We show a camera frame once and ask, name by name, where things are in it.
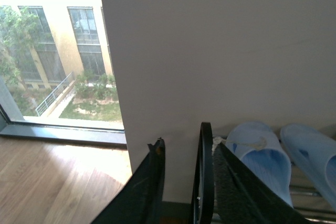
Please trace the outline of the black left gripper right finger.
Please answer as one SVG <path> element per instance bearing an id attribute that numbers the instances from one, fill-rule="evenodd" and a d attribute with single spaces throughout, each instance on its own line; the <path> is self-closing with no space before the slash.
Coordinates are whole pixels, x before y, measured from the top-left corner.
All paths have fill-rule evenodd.
<path id="1" fill-rule="evenodd" d="M 217 209 L 223 223 L 312 223 L 273 193 L 223 144 L 213 138 Z"/>

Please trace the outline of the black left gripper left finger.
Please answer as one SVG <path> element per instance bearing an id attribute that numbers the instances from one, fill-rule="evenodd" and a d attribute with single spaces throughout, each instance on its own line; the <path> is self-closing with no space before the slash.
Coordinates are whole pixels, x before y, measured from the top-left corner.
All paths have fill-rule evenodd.
<path id="1" fill-rule="evenodd" d="M 159 138 L 131 178 L 92 223 L 159 223 L 165 179 L 165 143 Z"/>

